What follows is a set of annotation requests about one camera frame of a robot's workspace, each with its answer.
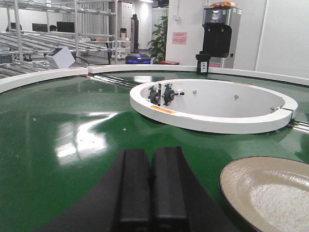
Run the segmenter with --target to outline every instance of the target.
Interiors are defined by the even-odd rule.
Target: computer monitor
[[[11,23],[11,28],[12,28],[12,29],[16,29],[16,23]],[[5,31],[6,31],[6,32],[9,31],[9,25],[7,26],[7,28],[6,28]]]
[[[61,32],[75,32],[74,23],[71,22],[57,22],[57,30]]]
[[[47,24],[32,23],[32,30],[33,31],[44,31],[44,32],[47,32]]]

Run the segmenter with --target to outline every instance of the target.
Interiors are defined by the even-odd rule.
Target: plate rim
[[[220,192],[221,194],[223,194],[223,197],[224,197],[224,200],[228,203],[228,205],[231,207],[231,209],[237,213],[237,215],[239,217],[241,217],[247,224],[249,224],[252,228],[254,228],[257,232],[265,232],[265,231],[262,231],[261,229],[259,229],[258,227],[256,227],[252,222],[250,222],[247,218],[245,218],[235,207],[234,205],[230,202],[230,200],[227,198],[225,192],[223,191],[223,187],[222,187],[222,182],[221,182],[221,178],[222,178],[222,174],[223,174],[223,171],[224,169],[236,162],[236,161],[239,161],[239,160],[242,160],[242,159],[249,159],[249,158],[276,158],[276,159],[284,159],[284,160],[289,160],[289,161],[294,161],[294,162],[298,162],[298,163],[303,163],[303,164],[306,164],[309,166],[309,163],[306,163],[304,161],[298,161],[298,160],[294,160],[294,159],[289,159],[289,158],[283,158],[283,157],[276,157],[276,156],[247,156],[247,157],[241,157],[241,158],[237,158],[237,159],[234,159],[232,161],[230,161],[229,163],[227,163],[220,171],[220,175],[219,175],[219,188],[220,188]]]

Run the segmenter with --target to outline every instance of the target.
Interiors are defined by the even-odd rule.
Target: ceiling light
[[[154,1],[152,1],[152,0],[140,0],[140,1],[149,2],[149,3],[154,2]]]

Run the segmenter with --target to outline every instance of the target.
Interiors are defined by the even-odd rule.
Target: vending machine
[[[204,8],[203,51],[200,51],[197,59],[210,56],[209,63],[211,66],[233,68],[240,17],[241,9],[237,7],[215,6]]]

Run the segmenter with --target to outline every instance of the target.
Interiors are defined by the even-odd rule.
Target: orange label
[[[168,113],[168,114],[173,114],[173,113],[175,113],[175,111],[173,111],[173,110],[169,110],[169,109],[166,109],[166,108],[162,108],[162,107],[157,106],[157,105],[152,105],[151,107],[154,108],[154,109],[156,109],[156,110],[161,110],[161,111],[163,111],[163,112],[165,112],[165,113]]]
[[[244,83],[239,83],[239,82],[233,82],[233,84],[239,84],[239,85],[243,85],[243,86],[250,86],[249,84],[244,84]]]

